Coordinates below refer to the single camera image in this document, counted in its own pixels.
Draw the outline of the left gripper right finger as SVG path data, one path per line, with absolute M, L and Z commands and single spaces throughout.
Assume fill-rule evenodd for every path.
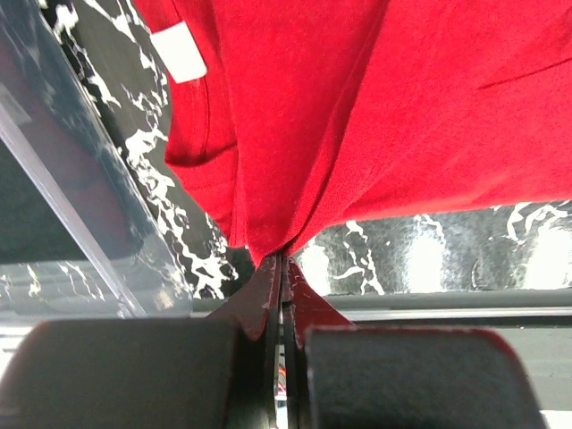
M 317 397 L 324 421 L 320 427 L 354 427 L 355 390 L 349 387 L 350 374 L 356 363 L 350 335 L 355 326 L 309 286 L 301 269 L 293 260 L 283 260 L 282 272 L 283 339 L 285 350 L 288 421 L 290 427 L 312 427 L 312 400 L 307 365 L 316 358 L 319 373 L 331 387 L 320 387 Z

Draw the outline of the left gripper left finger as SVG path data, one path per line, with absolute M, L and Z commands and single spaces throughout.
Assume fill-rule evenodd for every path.
M 274 425 L 282 258 L 266 257 L 251 279 L 207 317 L 237 326 L 228 425 Z

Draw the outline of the red t-shirt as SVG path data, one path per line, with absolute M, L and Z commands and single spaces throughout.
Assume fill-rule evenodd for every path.
M 165 162 L 233 247 L 571 196 L 568 1 L 139 1 Z

